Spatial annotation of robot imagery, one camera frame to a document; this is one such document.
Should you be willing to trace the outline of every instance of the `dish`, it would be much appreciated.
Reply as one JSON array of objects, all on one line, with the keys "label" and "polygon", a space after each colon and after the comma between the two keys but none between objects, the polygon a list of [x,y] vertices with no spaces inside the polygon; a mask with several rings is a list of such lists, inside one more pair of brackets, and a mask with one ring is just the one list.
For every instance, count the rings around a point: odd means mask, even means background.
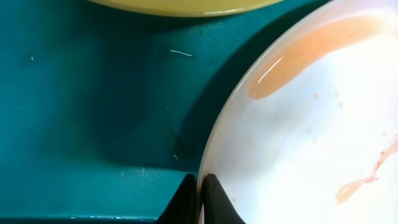
[{"label": "dish", "polygon": [[397,60],[397,1],[311,13],[229,97],[198,192],[216,174],[246,223],[396,223]]},{"label": "dish", "polygon": [[208,17],[250,11],[277,3],[281,0],[90,0],[99,4],[127,11],[141,12],[158,16]]}]

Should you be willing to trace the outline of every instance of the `sauce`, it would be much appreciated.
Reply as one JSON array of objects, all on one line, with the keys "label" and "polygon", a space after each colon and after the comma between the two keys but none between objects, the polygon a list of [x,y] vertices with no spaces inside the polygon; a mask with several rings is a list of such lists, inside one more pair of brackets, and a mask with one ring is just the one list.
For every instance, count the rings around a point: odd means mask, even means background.
[{"label": "sauce", "polygon": [[336,193],[335,198],[338,203],[343,203],[351,195],[355,193],[363,184],[373,182],[377,180],[376,177],[376,171],[379,169],[381,164],[392,154],[395,152],[398,152],[398,135],[395,136],[395,138],[390,142],[390,144],[387,146],[387,149],[380,152],[380,158],[379,160],[375,163],[375,165],[372,168],[372,171],[370,174],[365,178],[365,179],[359,179],[355,180],[351,183],[348,183],[344,186],[342,186]]},{"label": "sauce", "polygon": [[249,96],[271,95],[305,68],[326,54],[378,33],[381,20],[375,16],[354,16],[321,26],[293,41],[258,74],[249,87]]}]

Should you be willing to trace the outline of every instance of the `pink sauce streak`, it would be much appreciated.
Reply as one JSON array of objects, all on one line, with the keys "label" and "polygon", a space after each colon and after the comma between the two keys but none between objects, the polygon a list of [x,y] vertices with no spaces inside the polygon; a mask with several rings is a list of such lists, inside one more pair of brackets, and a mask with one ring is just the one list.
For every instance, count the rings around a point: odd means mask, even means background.
[{"label": "pink sauce streak", "polygon": [[380,168],[381,164],[392,154],[398,152],[398,135],[395,136],[385,150],[380,152],[379,160],[373,166],[372,171],[365,179],[355,180],[342,186],[336,193],[335,198],[339,204],[347,201],[351,195],[355,193],[363,184],[367,184],[377,180],[376,171]]}]

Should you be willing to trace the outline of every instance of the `teal tray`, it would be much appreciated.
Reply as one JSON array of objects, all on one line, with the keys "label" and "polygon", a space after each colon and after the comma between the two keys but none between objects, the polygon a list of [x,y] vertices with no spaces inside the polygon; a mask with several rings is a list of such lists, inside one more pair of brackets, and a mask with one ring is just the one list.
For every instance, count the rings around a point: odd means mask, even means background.
[{"label": "teal tray", "polygon": [[0,217],[153,221],[255,59],[325,1],[177,19],[0,5]]}]

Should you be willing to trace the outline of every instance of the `yellow bowl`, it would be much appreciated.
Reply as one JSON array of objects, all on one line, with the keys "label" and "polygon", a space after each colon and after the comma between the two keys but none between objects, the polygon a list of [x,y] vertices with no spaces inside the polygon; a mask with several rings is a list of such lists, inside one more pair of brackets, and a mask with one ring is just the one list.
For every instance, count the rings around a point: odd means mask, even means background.
[{"label": "yellow bowl", "polygon": [[158,16],[207,17],[245,12],[281,0],[90,0],[105,6]]}]

